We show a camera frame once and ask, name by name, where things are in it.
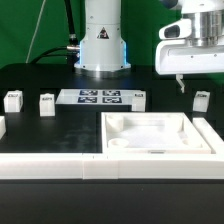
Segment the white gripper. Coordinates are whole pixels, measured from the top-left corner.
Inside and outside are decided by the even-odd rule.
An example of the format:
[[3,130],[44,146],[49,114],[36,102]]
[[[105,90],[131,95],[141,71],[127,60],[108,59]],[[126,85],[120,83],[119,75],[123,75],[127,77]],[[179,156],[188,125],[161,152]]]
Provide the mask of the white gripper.
[[224,25],[221,18],[183,18],[159,31],[155,53],[160,75],[176,75],[185,93],[183,74],[224,72]]

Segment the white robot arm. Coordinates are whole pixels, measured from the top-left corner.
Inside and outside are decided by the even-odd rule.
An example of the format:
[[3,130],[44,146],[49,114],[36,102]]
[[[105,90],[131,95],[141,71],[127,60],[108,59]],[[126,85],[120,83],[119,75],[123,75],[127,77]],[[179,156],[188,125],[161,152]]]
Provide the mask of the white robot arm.
[[[182,18],[159,30],[155,70],[174,75],[224,72],[224,0],[160,0]],[[121,37],[121,0],[85,0],[85,36],[77,69],[108,75],[127,69]]]

